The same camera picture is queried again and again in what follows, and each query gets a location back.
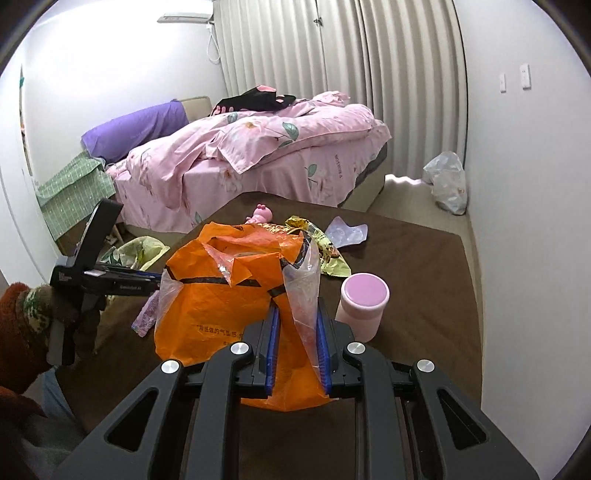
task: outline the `brown tabletop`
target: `brown tabletop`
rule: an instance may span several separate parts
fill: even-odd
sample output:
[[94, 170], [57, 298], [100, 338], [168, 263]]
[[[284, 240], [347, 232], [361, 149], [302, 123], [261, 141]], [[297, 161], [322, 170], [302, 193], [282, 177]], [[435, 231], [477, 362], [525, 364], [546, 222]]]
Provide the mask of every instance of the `brown tabletop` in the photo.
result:
[[[396, 362], [432, 360], [470, 397], [480, 402], [482, 366], [478, 314], [462, 240], [412, 223], [378, 215], [243, 193], [204, 223], [242, 223], [265, 203], [282, 223], [299, 215], [326, 229], [339, 215], [347, 224], [368, 225], [366, 242], [344, 247], [353, 273], [370, 272], [390, 288], [390, 301], [370, 345]], [[196, 238], [187, 234], [154, 265], [162, 271], [174, 250]], [[322, 276], [320, 295], [330, 315], [342, 280]], [[152, 333], [130, 328], [145, 299], [118, 298], [104, 312], [97, 353], [57, 373], [64, 395], [86, 430], [93, 429], [160, 362]], [[308, 410], [277, 413], [241, 408], [242, 479], [354, 478], [353, 403], [334, 401]]]

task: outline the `yellow snack wrapper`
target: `yellow snack wrapper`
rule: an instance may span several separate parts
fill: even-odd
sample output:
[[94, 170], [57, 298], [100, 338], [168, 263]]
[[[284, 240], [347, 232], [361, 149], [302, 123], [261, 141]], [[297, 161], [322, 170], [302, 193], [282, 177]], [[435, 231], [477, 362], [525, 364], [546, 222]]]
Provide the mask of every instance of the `yellow snack wrapper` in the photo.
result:
[[291, 227], [290, 233], [296, 230], [307, 232], [318, 245], [320, 251], [320, 272], [332, 277], [350, 277], [351, 269], [347, 262], [332, 244], [329, 238], [316, 225], [305, 218], [296, 215], [289, 217], [285, 224]]
[[294, 229], [287, 225], [276, 225], [275, 223], [259, 223], [259, 225], [271, 233], [293, 233]]

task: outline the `white plastic bag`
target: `white plastic bag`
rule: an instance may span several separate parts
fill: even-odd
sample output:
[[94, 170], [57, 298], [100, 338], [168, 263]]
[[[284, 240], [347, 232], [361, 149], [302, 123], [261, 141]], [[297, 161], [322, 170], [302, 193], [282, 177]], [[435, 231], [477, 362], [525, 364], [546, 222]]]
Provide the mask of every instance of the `white plastic bag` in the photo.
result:
[[423, 180], [433, 185], [431, 194], [437, 205], [454, 215], [466, 212], [468, 193], [466, 173], [454, 152], [443, 152], [423, 167]]

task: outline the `air conditioner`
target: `air conditioner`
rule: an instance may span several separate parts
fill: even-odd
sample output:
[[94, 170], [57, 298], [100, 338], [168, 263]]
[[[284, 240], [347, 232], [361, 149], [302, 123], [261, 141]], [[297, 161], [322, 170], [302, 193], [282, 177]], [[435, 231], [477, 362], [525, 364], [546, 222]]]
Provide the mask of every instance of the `air conditioner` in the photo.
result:
[[178, 12], [164, 14], [158, 19], [158, 23], [207, 23], [212, 17], [212, 13]]

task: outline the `wall outlet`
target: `wall outlet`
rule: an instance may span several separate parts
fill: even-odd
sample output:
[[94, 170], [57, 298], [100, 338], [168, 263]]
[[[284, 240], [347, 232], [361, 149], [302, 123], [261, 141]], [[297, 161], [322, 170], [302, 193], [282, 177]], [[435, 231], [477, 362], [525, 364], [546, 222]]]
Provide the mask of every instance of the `wall outlet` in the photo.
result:
[[519, 73], [521, 75], [521, 88], [524, 90], [531, 89], [531, 72], [530, 72], [530, 64], [524, 63], [521, 67], [519, 67]]

